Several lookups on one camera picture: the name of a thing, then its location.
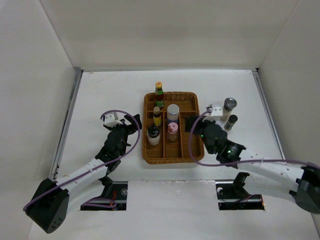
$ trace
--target white table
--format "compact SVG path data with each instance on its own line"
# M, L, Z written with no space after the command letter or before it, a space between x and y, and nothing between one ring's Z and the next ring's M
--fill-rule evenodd
M99 119L103 112L118 109L143 116L144 96L154 91L157 81L164 91L194 92L201 112L209 104L235 98L239 120L228 138L259 154L281 158L249 70L94 72L82 76L58 176L82 167L101 149L108 134ZM130 136L129 142L136 137ZM217 163L207 153L202 161ZM219 211L214 182L199 180L233 179L237 173L231 167L195 163L148 165L140 140L109 175L114 181L129 181L127 211L75 211L50 235L33 223L29 239L319 239L311 215L279 198L263 196L265 211Z
M209 104L223 104L225 98L235 98L238 105L232 113L238 116L238 122L228 138L256 153L281 159L250 70L86 72L77 94L58 176L75 171L99 152L108 134L100 120L102 113L116 109L140 114L143 118L144 96L154 92L157 81L163 83L165 92L195 93L201 112ZM129 143L133 144L136 137L137 133L129 136ZM215 156L207 153L202 161L217 163ZM216 180L233 179L237 173L231 167L202 167L194 163L149 165L142 158L140 140L136 149L109 176L114 181Z

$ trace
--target yellow bottle cap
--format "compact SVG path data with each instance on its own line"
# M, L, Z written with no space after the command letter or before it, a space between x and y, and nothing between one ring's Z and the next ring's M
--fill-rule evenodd
M162 82L157 81L157 82L155 83L155 87L158 88L158 89L162 88Z

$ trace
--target tray divider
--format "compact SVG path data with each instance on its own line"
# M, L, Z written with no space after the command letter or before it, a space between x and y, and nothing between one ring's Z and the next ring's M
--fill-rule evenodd
M166 114L163 111L162 112L162 141L163 141L163 152L162 152L162 156L163 158L166 157L166 118L165 118Z
M179 142L180 142L180 153L182 159L185 158L184 151L183 151L183 145L182 145L182 129L181 129L181 114L179 112Z

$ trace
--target purple cable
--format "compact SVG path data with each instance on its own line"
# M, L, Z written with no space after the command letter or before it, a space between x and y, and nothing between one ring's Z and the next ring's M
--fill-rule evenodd
M298 161L298 160L285 160L285 159L265 159L265 160L251 159L251 160L241 160L241 161L234 161L234 162L218 163L218 164L207 164L207 163L201 163L201 162L197 161L195 159L195 157L192 155L192 149L191 149L192 135L195 131L197 123L200 121L200 119L204 115L206 115L208 113L210 113L210 112L205 111L194 121L192 128L191 128L191 131L190 131L190 135L189 135L189 141L188 141L189 155L190 155L191 159L196 164L199 164L199 165L205 166L205 167L222 167L222 166L232 166L232 165L245 164L245 163L260 163L260 162L264 162L264 163L289 163L289 164L305 165L305 166L316 168L316 169L320 170L320 166L318 166L314 163L311 163L311 162L304 162L304 161Z
M94 200L109 201L109 202L113 203L113 205L108 206L108 205L90 203L91 201L94 201ZM85 202L84 204L82 204L81 206L86 206L86 207L100 207L100 208L105 208L105 209L113 209L114 207L117 206L117 203L116 203L114 200L111 200L111 199L101 198L101 197L95 197L95 198L90 199L89 201L86 201L86 202Z
M94 170L96 170L96 169L99 169L99 168L101 168L101 167L103 167L103 166L106 166L106 165L108 165L108 164L112 164L112 163L114 163L114 162L116 162L116 161L124 158L124 157L127 156L129 153L131 153L131 151L132 151L132 150L136 147L136 145L138 144L138 141L139 141L139 138L140 138L140 127L139 127L139 124L138 124L137 120L136 120L132 115L130 115L129 113L127 113L127 112L125 112L125 111L121 111L121 110L109 110L109 111L106 111L105 113L103 113L103 114L101 115L100 118L103 118L104 115L109 114L109 113L113 113L113 112L117 112L117 113L122 113L122 114L128 115L130 118L133 119L134 123L136 124L136 126L137 126L137 128L138 128L138 137L137 137L137 139L136 139L133 147L132 147L127 153L125 153L123 156L120 156L120 157L118 157L118 158L116 158L116 159L114 159L114 160L107 161L107 162L105 162L105 163L103 163L103 164L101 164L101 165L98 165L98 166L92 168L91 170L88 170L88 171L80 174L79 176L76 176L76 177L74 177L74 178L72 178L72 179L70 179L70 180L68 180L68 181L66 181L66 182L64 182L64 183L62 183L62 184L60 184L60 185L57 185L57 186L51 188L50 190L48 190L48 191L40 194L39 196L37 196L36 198L32 199L27 205L25 205L25 206L23 207L23 211L24 211L24 212L26 211L26 209L27 209L29 206L31 206L32 204L34 204L36 201L42 199L44 196L52 193L53 191L55 191L55 190L57 190L57 189L65 186L65 185L67 185L67 184L69 184L69 183L72 183L72 182L74 182L74 181L76 181L76 180L78 180L78 179L80 179L80 178L88 175L89 173L91 173L92 171L94 171Z

